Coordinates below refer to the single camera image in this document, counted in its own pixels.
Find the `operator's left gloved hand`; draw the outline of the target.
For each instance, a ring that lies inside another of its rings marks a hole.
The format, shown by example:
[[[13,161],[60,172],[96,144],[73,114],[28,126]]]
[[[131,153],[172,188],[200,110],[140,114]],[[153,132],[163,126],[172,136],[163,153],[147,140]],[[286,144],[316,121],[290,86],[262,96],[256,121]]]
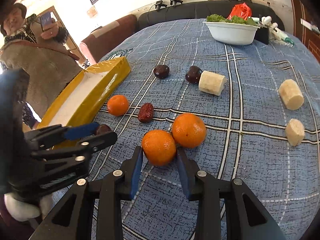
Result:
[[[16,200],[12,193],[6,193],[4,204],[12,218],[19,222],[25,222],[39,216],[44,219],[52,209],[53,197],[52,194],[49,194],[42,197],[39,204],[33,205]]]

